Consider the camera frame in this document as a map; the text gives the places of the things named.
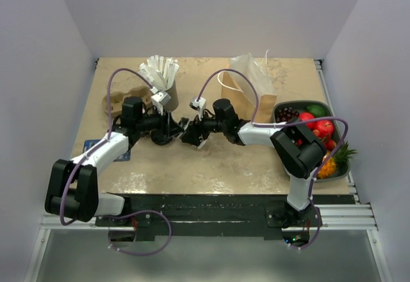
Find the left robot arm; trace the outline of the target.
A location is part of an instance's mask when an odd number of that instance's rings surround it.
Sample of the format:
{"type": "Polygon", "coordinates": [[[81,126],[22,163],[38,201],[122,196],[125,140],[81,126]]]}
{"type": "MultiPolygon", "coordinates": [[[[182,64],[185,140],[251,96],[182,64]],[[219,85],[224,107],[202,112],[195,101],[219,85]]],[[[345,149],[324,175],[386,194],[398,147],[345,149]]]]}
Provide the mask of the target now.
{"type": "Polygon", "coordinates": [[[122,112],[105,136],[90,149],[71,160],[57,160],[51,169],[45,211],[59,216],[68,226],[74,221],[88,222],[93,217],[110,216],[119,226],[129,224],[132,209],[124,197],[100,193],[98,177],[119,156],[129,152],[142,135],[159,133],[170,139],[183,133],[168,111],[147,112],[139,97],[127,97],[122,112]]]}

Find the black paper coffee cup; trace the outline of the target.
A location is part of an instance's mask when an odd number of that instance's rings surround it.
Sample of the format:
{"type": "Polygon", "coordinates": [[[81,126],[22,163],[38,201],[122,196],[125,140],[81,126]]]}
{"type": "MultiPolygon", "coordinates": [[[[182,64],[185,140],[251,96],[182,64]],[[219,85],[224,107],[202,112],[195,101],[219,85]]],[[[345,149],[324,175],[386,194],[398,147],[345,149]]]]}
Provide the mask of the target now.
{"type": "Polygon", "coordinates": [[[179,139],[182,143],[190,144],[197,149],[204,147],[206,140],[203,137],[201,130],[201,121],[198,117],[193,120],[187,118],[181,119],[181,125],[184,131],[180,134],[179,139]]]}

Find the brown paper takeout bag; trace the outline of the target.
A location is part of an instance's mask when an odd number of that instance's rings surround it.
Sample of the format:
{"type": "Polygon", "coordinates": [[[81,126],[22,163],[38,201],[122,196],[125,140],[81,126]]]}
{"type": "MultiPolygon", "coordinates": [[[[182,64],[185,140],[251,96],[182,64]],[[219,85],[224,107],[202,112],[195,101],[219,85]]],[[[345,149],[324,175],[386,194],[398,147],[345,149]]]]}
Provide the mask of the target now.
{"type": "Polygon", "coordinates": [[[233,71],[220,72],[221,97],[230,100],[239,118],[257,123],[272,122],[277,91],[268,71],[267,58],[258,60],[250,53],[229,59],[233,71]]]}

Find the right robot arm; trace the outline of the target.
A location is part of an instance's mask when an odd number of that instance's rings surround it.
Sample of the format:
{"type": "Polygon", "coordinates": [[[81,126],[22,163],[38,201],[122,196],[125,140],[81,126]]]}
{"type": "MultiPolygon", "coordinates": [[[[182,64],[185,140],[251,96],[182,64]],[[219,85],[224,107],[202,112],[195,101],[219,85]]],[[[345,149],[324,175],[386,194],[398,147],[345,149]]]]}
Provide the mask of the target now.
{"type": "Polygon", "coordinates": [[[204,99],[192,101],[199,114],[187,123],[181,141],[201,148],[210,133],[221,133],[235,145],[263,145],[275,149],[290,174],[290,191],[285,217],[292,226],[300,226],[308,219],[315,172],[321,165],[326,148],[322,141],[300,120],[278,124],[257,124],[240,119],[228,99],[213,103],[214,114],[202,107],[204,99]]]}

